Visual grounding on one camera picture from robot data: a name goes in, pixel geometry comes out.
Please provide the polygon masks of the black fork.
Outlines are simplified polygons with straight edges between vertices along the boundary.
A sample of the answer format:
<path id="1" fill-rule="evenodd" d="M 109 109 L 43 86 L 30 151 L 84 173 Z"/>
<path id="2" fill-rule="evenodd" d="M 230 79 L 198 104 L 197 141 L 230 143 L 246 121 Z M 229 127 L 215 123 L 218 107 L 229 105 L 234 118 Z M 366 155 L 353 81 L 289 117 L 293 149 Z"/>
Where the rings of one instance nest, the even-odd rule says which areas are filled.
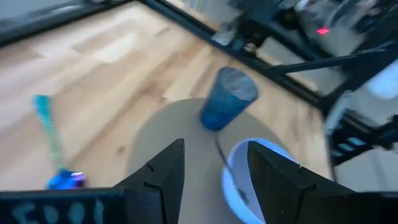
<path id="1" fill-rule="evenodd" d="M 226 156 L 221 148 L 221 144 L 220 144 L 220 140 L 219 140 L 219 136 L 218 134 L 215 134 L 215 146 L 217 148 L 217 151 L 223 161 L 224 166 L 226 167 L 226 170 L 228 171 L 228 173 L 230 174 L 232 181 L 233 181 L 233 185 L 235 186 L 235 189 L 237 190 L 241 200 L 246 204 L 249 205 L 249 199 L 247 197 L 247 194 L 239 188 L 237 182 L 236 182 L 236 177 L 235 174 L 233 172 L 232 167 L 228 164 L 228 160 L 226 159 Z"/>

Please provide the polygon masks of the round grey placemat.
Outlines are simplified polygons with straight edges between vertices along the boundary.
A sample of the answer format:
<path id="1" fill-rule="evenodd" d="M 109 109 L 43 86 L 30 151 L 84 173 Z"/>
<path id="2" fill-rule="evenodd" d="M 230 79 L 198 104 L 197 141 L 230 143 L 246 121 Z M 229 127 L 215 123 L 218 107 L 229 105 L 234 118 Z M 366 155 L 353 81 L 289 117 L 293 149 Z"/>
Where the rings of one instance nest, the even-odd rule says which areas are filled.
<path id="1" fill-rule="evenodd" d="M 176 139 L 185 141 L 185 183 L 178 224 L 242 224 L 223 198 L 223 162 L 213 132 L 199 120 L 202 98 L 171 103 L 152 114 L 135 135 L 128 174 L 141 168 Z M 317 110 L 282 106 L 262 114 L 259 103 L 240 114 L 220 133 L 224 153 L 243 139 L 268 139 L 284 148 L 296 162 L 332 178 L 323 122 Z"/>

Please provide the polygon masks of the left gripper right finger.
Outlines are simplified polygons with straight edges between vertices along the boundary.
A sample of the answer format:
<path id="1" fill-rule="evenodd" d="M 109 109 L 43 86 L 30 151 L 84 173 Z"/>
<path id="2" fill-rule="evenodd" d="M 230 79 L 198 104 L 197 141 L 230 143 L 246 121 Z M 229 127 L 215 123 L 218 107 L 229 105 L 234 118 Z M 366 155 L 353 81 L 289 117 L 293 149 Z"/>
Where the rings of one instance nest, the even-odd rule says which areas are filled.
<path id="1" fill-rule="evenodd" d="M 339 224 L 336 199 L 353 191 L 258 142 L 248 143 L 252 185 L 266 224 Z"/>

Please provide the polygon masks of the iridescent spoon with teal handle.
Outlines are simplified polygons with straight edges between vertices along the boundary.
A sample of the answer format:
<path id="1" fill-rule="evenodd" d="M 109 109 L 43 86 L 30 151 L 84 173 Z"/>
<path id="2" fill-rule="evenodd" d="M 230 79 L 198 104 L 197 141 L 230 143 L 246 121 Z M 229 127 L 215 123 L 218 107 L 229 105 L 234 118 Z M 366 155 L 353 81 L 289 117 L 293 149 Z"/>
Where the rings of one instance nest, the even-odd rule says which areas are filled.
<path id="1" fill-rule="evenodd" d="M 47 182 L 46 189 L 65 190 L 85 187 L 86 175 L 80 171 L 71 170 L 67 166 L 52 116 L 51 97 L 47 95 L 35 95 L 33 97 L 33 105 L 49 145 L 50 157 L 56 168 L 55 175 Z"/>

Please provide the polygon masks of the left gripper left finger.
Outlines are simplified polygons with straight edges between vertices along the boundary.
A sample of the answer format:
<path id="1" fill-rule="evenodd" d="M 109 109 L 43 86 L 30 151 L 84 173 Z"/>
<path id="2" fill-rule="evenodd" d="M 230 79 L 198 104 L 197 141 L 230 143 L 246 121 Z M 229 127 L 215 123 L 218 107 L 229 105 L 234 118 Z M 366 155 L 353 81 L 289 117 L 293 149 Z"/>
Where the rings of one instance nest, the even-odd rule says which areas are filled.
<path id="1" fill-rule="evenodd" d="M 185 181 L 185 143 L 176 139 L 118 187 L 124 217 L 115 224 L 178 224 Z"/>

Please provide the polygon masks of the blue translucent plastic cup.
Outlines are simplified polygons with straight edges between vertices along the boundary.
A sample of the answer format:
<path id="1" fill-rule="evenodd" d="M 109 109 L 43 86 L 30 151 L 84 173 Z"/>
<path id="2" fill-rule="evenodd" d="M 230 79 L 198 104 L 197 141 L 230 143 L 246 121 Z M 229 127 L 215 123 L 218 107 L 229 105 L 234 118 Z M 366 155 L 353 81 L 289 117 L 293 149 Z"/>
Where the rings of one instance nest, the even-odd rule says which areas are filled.
<path id="1" fill-rule="evenodd" d="M 259 90 L 244 72 L 221 68 L 213 81 L 200 112 L 202 125 L 211 131 L 220 131 L 257 100 Z"/>

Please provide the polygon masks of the black table frame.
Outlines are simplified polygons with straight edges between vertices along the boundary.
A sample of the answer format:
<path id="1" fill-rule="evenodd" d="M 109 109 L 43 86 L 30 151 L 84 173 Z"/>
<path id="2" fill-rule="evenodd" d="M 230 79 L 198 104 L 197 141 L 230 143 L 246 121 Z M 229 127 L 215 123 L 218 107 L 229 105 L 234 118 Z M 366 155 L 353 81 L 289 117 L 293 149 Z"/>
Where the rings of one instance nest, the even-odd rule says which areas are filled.
<path id="1" fill-rule="evenodd" d="M 66 0 L 62 4 L 20 12 L 14 16 L 5 16 L 3 11 L 5 0 L 0 0 L 0 48 L 134 1 L 142 3 L 171 19 L 192 34 L 322 110 L 324 114 L 330 114 L 332 104 L 345 90 L 358 89 L 366 81 L 375 77 L 375 72 L 364 75 L 355 74 L 352 79 L 341 84 L 337 90 L 327 96 L 321 96 L 290 78 L 289 73 L 335 66 L 342 66 L 343 70 L 347 72 L 350 66 L 357 63 L 378 60 L 382 57 L 398 59 L 398 37 L 391 43 L 384 42 L 376 45 L 371 42 L 370 49 L 355 51 L 348 56 L 332 57 L 327 52 L 323 52 L 310 44 L 301 44 L 288 36 L 289 28 L 302 28 L 302 25 L 299 24 L 299 14 L 295 9 L 279 9 L 270 21 L 265 22 L 262 16 L 256 15 L 258 10 L 265 9 L 261 4 L 244 10 L 241 15 L 232 20 L 232 24 L 237 27 L 237 33 L 233 35 L 230 44 L 222 45 L 213 40 L 213 36 L 217 33 L 216 30 L 187 12 L 178 9 L 176 5 L 167 0 L 102 0 L 100 2 L 95 0 Z M 304 62 L 273 66 L 243 48 L 247 44 L 260 45 L 268 37 L 276 38 L 294 54 L 302 57 Z"/>

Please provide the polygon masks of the pale lavender bowl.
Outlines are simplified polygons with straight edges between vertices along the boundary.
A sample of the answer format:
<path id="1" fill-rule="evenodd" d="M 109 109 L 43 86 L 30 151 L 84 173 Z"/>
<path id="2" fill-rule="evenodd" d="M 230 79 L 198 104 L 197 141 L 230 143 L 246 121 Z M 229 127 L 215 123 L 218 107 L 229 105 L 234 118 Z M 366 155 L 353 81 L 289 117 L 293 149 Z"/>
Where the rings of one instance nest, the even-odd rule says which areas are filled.
<path id="1" fill-rule="evenodd" d="M 233 169 L 239 188 L 247 194 L 249 205 L 246 205 L 241 200 L 233 185 L 230 174 L 226 170 L 226 167 L 224 167 L 221 175 L 221 186 L 226 203 L 233 213 L 245 224 L 266 224 L 249 173 L 248 143 L 250 141 L 257 142 L 291 161 L 294 158 L 288 151 L 276 143 L 259 138 L 249 138 L 238 142 L 228 155 L 228 164 Z"/>

